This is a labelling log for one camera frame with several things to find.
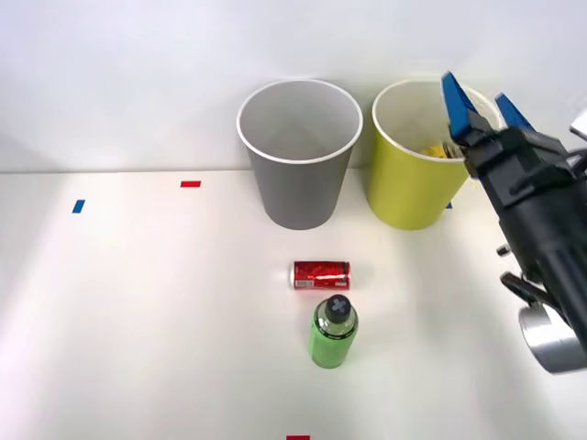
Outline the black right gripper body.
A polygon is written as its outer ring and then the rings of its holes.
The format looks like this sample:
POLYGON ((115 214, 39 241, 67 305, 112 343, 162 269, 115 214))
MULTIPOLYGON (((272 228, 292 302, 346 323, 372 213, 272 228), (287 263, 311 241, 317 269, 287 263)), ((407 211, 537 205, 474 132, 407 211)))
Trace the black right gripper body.
POLYGON ((477 178, 500 219, 522 202, 569 187, 586 171, 586 150, 528 128, 472 133, 461 147, 470 175, 477 178))

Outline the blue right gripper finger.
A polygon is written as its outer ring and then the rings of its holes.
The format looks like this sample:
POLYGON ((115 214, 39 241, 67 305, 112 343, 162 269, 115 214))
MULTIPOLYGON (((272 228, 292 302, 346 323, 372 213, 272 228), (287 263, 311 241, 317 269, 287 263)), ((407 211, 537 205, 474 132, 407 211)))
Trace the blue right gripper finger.
POLYGON ((442 76, 441 87, 449 118, 449 133, 455 144, 467 149, 496 139, 496 132, 489 121, 478 112, 451 71, 442 76))
POLYGON ((510 129, 517 129, 528 142, 540 146, 543 149, 563 149, 562 144, 557 138, 536 131, 521 111, 504 93, 498 94, 495 97, 495 102, 507 127, 510 129))

